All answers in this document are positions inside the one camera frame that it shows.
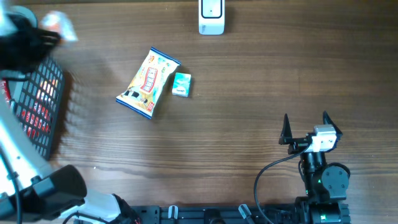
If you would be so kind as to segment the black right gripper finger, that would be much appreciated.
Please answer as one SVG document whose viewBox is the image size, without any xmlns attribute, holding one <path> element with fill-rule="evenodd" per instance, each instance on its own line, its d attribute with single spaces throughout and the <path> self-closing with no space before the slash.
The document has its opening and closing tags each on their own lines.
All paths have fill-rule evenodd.
<svg viewBox="0 0 398 224">
<path fill-rule="evenodd" d="M 287 113 L 284 115 L 284 122 L 280 134 L 280 139 L 292 139 L 292 131 L 290 128 L 290 122 Z"/>
<path fill-rule="evenodd" d="M 330 118 L 330 116 L 328 115 L 328 113 L 326 111 L 323 112 L 323 124 L 332 125 L 334 127 L 335 131 L 336 131 L 336 136 L 337 137 L 342 137 L 343 133 L 337 127 L 337 125 L 332 121 L 332 119 Z"/>
</svg>

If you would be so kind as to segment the small teal box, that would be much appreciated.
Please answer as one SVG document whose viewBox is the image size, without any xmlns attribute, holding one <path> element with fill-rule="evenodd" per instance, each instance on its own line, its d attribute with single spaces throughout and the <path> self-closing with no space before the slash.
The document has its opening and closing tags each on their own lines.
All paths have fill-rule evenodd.
<svg viewBox="0 0 398 224">
<path fill-rule="evenodd" d="M 190 74 L 177 72 L 173 82 L 172 94 L 175 96 L 188 97 L 191 79 L 192 76 Z"/>
</svg>

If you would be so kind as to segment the blue yellow snack bag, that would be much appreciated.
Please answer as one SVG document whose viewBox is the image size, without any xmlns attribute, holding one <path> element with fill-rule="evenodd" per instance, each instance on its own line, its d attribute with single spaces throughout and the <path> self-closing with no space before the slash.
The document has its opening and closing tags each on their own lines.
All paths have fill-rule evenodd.
<svg viewBox="0 0 398 224">
<path fill-rule="evenodd" d="M 116 102 L 151 119 L 168 77 L 181 65 L 177 59 L 151 47 L 127 90 Z"/>
</svg>

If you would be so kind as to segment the small orange box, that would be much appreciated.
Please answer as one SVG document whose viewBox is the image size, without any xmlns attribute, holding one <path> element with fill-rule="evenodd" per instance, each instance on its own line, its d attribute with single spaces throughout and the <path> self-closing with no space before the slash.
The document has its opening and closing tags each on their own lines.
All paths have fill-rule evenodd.
<svg viewBox="0 0 398 224">
<path fill-rule="evenodd" d="M 78 41 L 74 26 L 64 12 L 48 12 L 40 21 L 40 27 L 51 32 L 56 32 L 60 36 L 60 43 L 62 45 Z"/>
</svg>

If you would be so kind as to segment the red candy bag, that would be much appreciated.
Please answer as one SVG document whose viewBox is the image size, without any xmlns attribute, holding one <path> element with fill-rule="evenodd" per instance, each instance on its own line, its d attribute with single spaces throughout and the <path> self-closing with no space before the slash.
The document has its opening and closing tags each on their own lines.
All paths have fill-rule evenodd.
<svg viewBox="0 0 398 224">
<path fill-rule="evenodd" d="M 11 100 L 11 94 L 6 80 L 1 80 L 1 92 L 4 95 L 6 103 L 9 104 Z"/>
</svg>

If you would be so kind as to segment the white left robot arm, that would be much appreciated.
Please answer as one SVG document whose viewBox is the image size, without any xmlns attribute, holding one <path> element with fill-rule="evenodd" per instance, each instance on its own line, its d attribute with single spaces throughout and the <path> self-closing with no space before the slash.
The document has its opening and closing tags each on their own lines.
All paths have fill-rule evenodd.
<svg viewBox="0 0 398 224">
<path fill-rule="evenodd" d="M 1 220 L 140 223 L 121 197 L 88 189 L 76 167 L 48 162 L 65 86 L 49 57 L 59 42 L 29 9 L 1 2 L 1 78 L 17 83 L 1 102 Z"/>
</svg>

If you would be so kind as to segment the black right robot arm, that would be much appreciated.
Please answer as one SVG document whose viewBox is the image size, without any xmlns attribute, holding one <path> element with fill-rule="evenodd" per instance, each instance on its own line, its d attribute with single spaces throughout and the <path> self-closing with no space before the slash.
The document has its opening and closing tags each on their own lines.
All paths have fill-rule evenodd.
<svg viewBox="0 0 398 224">
<path fill-rule="evenodd" d="M 295 199 L 299 223 L 350 223 L 346 191 L 351 172 L 345 165 L 328 163 L 326 153 L 337 147 L 343 133 L 323 112 L 323 123 L 303 138 L 292 135 L 289 118 L 284 116 L 279 144 L 288 145 L 288 154 L 299 156 L 299 172 L 306 196 Z"/>
</svg>

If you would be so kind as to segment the white barcode scanner box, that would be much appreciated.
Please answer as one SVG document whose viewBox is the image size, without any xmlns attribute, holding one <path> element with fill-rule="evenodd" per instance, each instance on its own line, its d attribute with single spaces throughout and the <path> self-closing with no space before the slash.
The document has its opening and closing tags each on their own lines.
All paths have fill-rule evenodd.
<svg viewBox="0 0 398 224">
<path fill-rule="evenodd" d="M 225 0 L 198 1 L 198 31 L 201 35 L 221 35 L 225 28 Z"/>
</svg>

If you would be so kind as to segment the grey plastic shopping basket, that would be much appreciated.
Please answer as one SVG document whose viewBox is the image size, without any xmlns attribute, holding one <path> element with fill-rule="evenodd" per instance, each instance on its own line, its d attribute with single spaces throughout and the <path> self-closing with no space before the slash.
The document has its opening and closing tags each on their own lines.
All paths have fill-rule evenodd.
<svg viewBox="0 0 398 224">
<path fill-rule="evenodd" d="M 39 28 L 35 14 L 24 6 L 1 4 L 1 37 L 16 32 L 16 26 L 6 16 L 15 14 L 28 19 Z M 57 61 L 47 56 L 33 72 L 21 73 L 1 69 L 1 80 L 6 80 L 11 100 L 9 107 L 37 153 L 50 158 L 57 126 L 65 77 Z"/>
</svg>

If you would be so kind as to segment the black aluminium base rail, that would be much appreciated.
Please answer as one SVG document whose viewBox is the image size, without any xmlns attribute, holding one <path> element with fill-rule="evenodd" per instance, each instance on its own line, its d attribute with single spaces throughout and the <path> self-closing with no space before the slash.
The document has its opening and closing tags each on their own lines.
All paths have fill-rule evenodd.
<svg viewBox="0 0 398 224">
<path fill-rule="evenodd" d="M 265 205 L 260 211 L 255 206 L 220 207 L 169 207 L 135 206 L 141 223 L 149 224 L 211 224 L 211 223 L 265 223 L 266 214 L 272 223 L 342 223 L 350 224 L 351 217 L 346 204 L 311 205 L 276 204 Z"/>
</svg>

